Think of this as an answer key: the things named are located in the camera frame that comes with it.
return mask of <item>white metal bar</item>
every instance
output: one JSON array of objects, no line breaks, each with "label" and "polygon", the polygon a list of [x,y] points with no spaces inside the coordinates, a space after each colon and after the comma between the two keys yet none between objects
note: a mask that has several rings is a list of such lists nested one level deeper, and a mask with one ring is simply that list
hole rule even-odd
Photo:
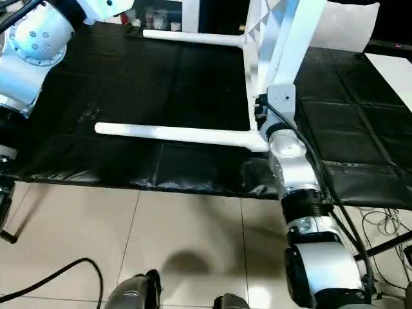
[{"label": "white metal bar", "polygon": [[241,48],[245,42],[244,35],[222,35],[209,33],[188,33],[159,30],[143,30],[143,36],[148,39],[161,39],[170,41],[215,44],[235,46]]},{"label": "white metal bar", "polygon": [[193,129],[188,127],[139,126],[134,124],[108,124],[104,122],[97,123],[95,131],[98,134],[246,147],[255,152],[268,151],[268,144],[262,139],[257,131],[225,131]]}]

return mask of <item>table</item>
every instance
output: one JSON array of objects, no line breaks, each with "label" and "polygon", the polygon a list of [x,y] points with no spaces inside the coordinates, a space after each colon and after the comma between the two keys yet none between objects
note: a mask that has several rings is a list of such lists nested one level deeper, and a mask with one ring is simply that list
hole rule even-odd
[{"label": "table", "polygon": [[[1,174],[276,199],[265,154],[95,134],[96,122],[248,130],[241,50],[150,41],[135,31],[98,23],[76,35],[18,136],[16,162]],[[410,209],[412,114],[368,58],[310,48],[296,86],[296,121],[341,201]]]}]

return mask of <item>white panel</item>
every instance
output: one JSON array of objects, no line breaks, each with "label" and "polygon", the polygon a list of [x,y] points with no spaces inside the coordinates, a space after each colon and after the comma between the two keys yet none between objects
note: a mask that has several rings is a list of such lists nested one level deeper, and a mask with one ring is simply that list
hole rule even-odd
[{"label": "white panel", "polygon": [[182,31],[199,32],[200,0],[182,1]]},{"label": "white panel", "polygon": [[363,52],[372,36],[379,6],[327,2],[310,46]]},{"label": "white panel", "polygon": [[366,56],[412,111],[412,64],[405,58],[371,53]]}]

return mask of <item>wrinkled plastic sheet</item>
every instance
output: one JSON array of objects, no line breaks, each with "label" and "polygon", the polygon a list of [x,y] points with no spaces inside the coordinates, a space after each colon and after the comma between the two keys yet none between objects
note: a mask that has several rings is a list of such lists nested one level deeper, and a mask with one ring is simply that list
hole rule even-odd
[{"label": "wrinkled plastic sheet", "polygon": [[[408,209],[412,114],[359,53],[310,48],[296,80],[300,130],[343,203]],[[3,175],[24,182],[276,199],[266,154],[98,135],[96,122],[247,131],[242,52],[84,27]]]}]

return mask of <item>silver cylinder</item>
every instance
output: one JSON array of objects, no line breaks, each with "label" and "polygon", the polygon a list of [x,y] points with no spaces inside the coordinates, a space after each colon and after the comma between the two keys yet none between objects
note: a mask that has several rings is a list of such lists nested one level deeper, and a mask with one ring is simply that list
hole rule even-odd
[{"label": "silver cylinder", "polygon": [[276,131],[269,139],[269,167],[279,199],[301,189],[320,191],[314,169],[306,159],[306,147],[291,129]]}]

